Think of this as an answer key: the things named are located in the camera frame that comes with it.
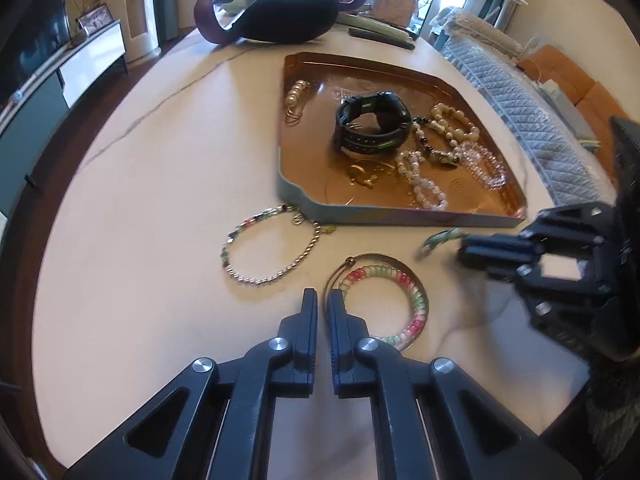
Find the pearl bracelet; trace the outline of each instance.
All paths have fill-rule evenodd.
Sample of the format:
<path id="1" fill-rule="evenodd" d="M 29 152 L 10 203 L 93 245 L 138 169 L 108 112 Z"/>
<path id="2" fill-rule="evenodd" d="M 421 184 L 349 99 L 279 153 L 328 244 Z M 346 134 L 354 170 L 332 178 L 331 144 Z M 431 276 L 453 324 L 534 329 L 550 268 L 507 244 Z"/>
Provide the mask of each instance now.
<path id="1" fill-rule="evenodd" d="M 280 278 L 289 274 L 300 263 L 302 263 L 302 261 L 307 256 L 309 256 L 311 249 L 313 249 L 314 246 L 318 243 L 318 240 L 320 239 L 321 234 L 329 234 L 335 231 L 335 226 L 322 227 L 318 222 L 311 222 L 314 227 L 314 235 L 311 238 L 311 241 L 306 246 L 305 250 L 302 251 L 300 256 L 298 256 L 295 260 L 293 260 L 287 267 L 285 267 L 282 270 L 279 270 L 278 272 L 276 272 L 275 274 L 272 274 L 271 276 L 262 278 L 260 280 L 256 280 L 254 278 L 245 278 L 243 276 L 240 276 L 240 274 L 238 274 L 234 270 L 234 268 L 231 266 L 231 263 L 229 262 L 229 249 L 231 247 L 231 244 L 234 242 L 234 240 L 238 237 L 238 235 L 242 231 L 245 231 L 252 225 L 262 220 L 271 218 L 272 216 L 277 216 L 281 213 L 296 213 L 296 215 L 293 217 L 293 223 L 295 225 L 300 225 L 302 224 L 303 221 L 305 221 L 304 216 L 302 215 L 302 213 L 298 211 L 297 208 L 295 208 L 294 206 L 283 204 L 278 207 L 265 209 L 261 213 L 258 213 L 257 215 L 249 217 L 247 220 L 245 220 L 239 226 L 237 226 L 233 230 L 233 232 L 228 234 L 226 244 L 222 246 L 222 252 L 220 253 L 220 258 L 222 258 L 223 268 L 226 270 L 226 272 L 228 272 L 229 276 L 231 276 L 234 280 L 240 283 L 247 283 L 248 285 L 267 285 L 269 283 L 276 282 Z"/>
<path id="2" fill-rule="evenodd" d="M 404 165 L 405 159 L 407 159 L 411 164 L 410 170 Z M 420 163 L 424 162 L 424 160 L 425 159 L 420 152 L 401 152 L 396 156 L 398 173 L 404 176 L 409 183 L 414 186 L 415 199 L 420 203 L 421 208 L 442 211 L 447 208 L 447 205 L 449 205 L 447 202 L 447 196 L 438 186 L 435 185 L 433 180 L 420 176 Z M 435 195 L 438 203 L 432 204 L 429 202 L 422 193 L 424 190 Z"/>

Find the tray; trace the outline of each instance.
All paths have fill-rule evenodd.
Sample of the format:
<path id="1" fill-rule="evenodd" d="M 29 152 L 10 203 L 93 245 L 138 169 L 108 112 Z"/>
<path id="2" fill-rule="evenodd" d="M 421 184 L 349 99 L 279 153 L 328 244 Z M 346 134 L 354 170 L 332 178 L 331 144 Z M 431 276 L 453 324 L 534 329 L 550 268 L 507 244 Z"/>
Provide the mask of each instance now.
<path id="1" fill-rule="evenodd" d="M 283 106 L 277 189 L 282 199 L 298 205 L 308 218 L 331 223 L 479 227 L 513 227 L 525 219 L 526 198 L 511 168 L 451 85 L 432 75 L 371 60 L 300 52 L 285 58 L 282 102 L 298 79 L 312 86 L 296 109 L 302 114 L 299 123 L 286 124 Z M 433 180 L 449 202 L 446 211 L 430 211 L 418 207 L 412 186 L 396 171 L 393 155 L 354 160 L 335 152 L 331 139 L 341 99 L 379 91 L 397 93 L 412 116 L 428 115 L 439 102 L 462 110 L 480 128 L 480 144 L 503 164 L 507 184 L 489 190 L 463 166 L 446 169 L 427 161 L 420 167 L 422 176 Z M 367 127 L 367 116 L 361 119 Z M 455 128 L 461 126 L 449 122 Z M 428 138 L 436 149 L 446 149 L 444 139 L 436 133 L 428 132 Z M 414 146 L 413 136 L 406 145 Z"/>

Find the silver chain bracelet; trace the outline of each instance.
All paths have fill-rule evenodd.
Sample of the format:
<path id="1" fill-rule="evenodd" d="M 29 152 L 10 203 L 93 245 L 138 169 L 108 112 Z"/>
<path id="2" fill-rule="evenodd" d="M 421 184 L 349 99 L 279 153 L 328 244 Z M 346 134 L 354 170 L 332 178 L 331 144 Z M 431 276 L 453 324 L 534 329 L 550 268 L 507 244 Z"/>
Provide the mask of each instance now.
<path id="1" fill-rule="evenodd" d="M 302 254 L 300 254 L 300 256 L 298 256 L 295 260 L 293 260 L 288 266 L 284 267 L 284 269 L 279 270 L 275 274 L 272 274 L 271 276 L 262 278 L 260 280 L 256 280 L 255 278 L 246 278 L 238 274 L 229 262 L 229 247 L 231 247 L 231 244 L 234 242 L 234 240 L 238 237 L 238 235 L 242 231 L 245 231 L 252 225 L 257 224 L 262 220 L 266 220 L 267 218 L 277 216 L 281 213 L 295 213 L 292 220 L 294 225 L 300 225 L 302 224 L 302 222 L 305 221 L 305 217 L 302 215 L 301 212 L 298 211 L 298 209 L 295 206 L 283 204 L 278 207 L 271 207 L 271 208 L 265 209 L 261 213 L 258 213 L 257 215 L 249 217 L 247 220 L 242 222 L 238 227 L 236 227 L 233 232 L 229 233 L 226 240 L 226 244 L 222 246 L 222 252 L 220 253 L 220 258 L 222 258 L 222 266 L 224 267 L 226 272 L 228 272 L 229 276 L 231 276 L 234 280 L 240 283 L 246 283 L 248 285 L 268 285 L 269 283 L 276 282 L 280 278 L 289 274 L 293 269 L 299 266 L 299 264 L 302 263 L 302 261 L 307 256 L 309 256 L 311 249 L 313 249 L 314 246 L 318 243 L 318 240 L 320 239 L 320 235 L 330 234 L 335 231 L 335 226 L 323 227 L 318 222 L 312 221 L 311 224 L 314 228 L 314 235 L 311 238 L 311 241 L 306 246 L 305 250 L 302 251 Z"/>

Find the orange cushion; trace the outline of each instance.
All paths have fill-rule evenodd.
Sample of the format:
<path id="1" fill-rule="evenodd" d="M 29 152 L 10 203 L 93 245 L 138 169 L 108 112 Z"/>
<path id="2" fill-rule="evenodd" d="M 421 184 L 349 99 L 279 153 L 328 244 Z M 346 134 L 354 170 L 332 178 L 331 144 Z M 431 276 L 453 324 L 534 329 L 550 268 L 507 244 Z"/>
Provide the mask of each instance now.
<path id="1" fill-rule="evenodd" d="M 545 83 L 553 79 L 574 105 L 585 97 L 595 84 L 579 65 L 549 44 L 531 56 L 521 59 L 518 66 L 533 81 Z"/>
<path id="2" fill-rule="evenodd" d="M 616 188 L 618 187 L 618 177 L 615 169 L 615 145 L 613 133 L 609 122 L 612 116 L 628 119 L 625 111 L 618 101 L 607 92 L 600 83 L 596 83 L 576 106 L 578 111 L 589 123 L 593 133 L 600 141 L 600 149 L 596 152 L 596 158 L 605 169 L 609 178 Z"/>

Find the metal screw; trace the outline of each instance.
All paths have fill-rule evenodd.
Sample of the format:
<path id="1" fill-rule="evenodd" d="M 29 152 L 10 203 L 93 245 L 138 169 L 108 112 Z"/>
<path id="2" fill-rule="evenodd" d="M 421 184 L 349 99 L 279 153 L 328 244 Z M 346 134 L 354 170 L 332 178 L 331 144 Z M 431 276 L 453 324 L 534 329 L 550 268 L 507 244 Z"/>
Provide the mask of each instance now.
<path id="1" fill-rule="evenodd" d="M 193 368 L 194 372 L 203 374 L 213 368 L 213 361 L 208 357 L 201 357 L 191 364 L 191 368 Z"/>
<path id="2" fill-rule="evenodd" d="M 289 341 L 284 339 L 283 337 L 274 337 L 269 341 L 269 348 L 271 350 L 284 350 L 289 346 Z"/>
<path id="3" fill-rule="evenodd" d="M 526 276 L 527 274 L 529 274 L 533 269 L 531 268 L 531 266 L 528 265 L 521 265 L 518 267 L 518 269 L 516 270 L 516 272 L 521 275 L 521 276 Z"/>
<path id="4" fill-rule="evenodd" d="M 551 307 L 546 301 L 544 303 L 540 303 L 536 305 L 536 314 L 538 314 L 539 316 L 544 316 L 549 312 L 551 312 Z"/>
<path id="5" fill-rule="evenodd" d="M 360 350 L 364 350 L 365 352 L 372 352 L 376 348 L 378 348 L 378 342 L 372 337 L 366 337 L 359 341 L 358 348 Z"/>
<path id="6" fill-rule="evenodd" d="M 439 359 L 436 359 L 436 361 L 433 363 L 433 367 L 441 374 L 448 374 L 453 370 L 455 364 L 453 364 L 452 360 L 447 359 L 446 357 L 441 357 Z"/>

